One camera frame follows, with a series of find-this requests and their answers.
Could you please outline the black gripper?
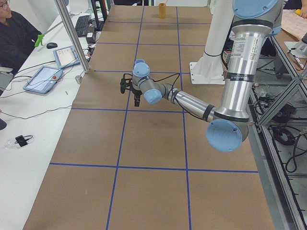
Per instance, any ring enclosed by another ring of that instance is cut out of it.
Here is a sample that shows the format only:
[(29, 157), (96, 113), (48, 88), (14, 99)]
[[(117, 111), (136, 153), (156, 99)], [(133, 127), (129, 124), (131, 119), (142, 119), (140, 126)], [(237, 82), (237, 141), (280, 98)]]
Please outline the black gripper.
[(130, 91), (134, 95), (134, 106), (140, 106), (142, 91), (139, 88), (135, 88), (135, 85), (133, 84), (130, 86)]

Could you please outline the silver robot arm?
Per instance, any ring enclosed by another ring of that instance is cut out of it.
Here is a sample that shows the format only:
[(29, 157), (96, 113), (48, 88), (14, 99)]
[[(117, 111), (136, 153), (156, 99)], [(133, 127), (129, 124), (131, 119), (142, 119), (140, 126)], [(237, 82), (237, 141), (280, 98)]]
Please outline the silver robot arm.
[(135, 61), (130, 79), (122, 78), (120, 90), (132, 91), (135, 106), (141, 97), (149, 104), (169, 100), (208, 122), (206, 138), (213, 148), (234, 151), (248, 136), (246, 108), (261, 48), (267, 37), (279, 33), (282, 12), (281, 0), (217, 1), (203, 56), (190, 64), (190, 74), (193, 83), (224, 85), (218, 107), (153, 80), (143, 59)]

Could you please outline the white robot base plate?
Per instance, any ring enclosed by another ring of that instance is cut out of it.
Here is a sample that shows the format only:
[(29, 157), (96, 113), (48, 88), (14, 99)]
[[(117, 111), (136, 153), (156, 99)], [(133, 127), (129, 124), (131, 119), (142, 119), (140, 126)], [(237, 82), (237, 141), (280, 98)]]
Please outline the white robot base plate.
[(191, 62), (189, 68), (192, 84), (225, 84), (221, 62), (218, 64)]

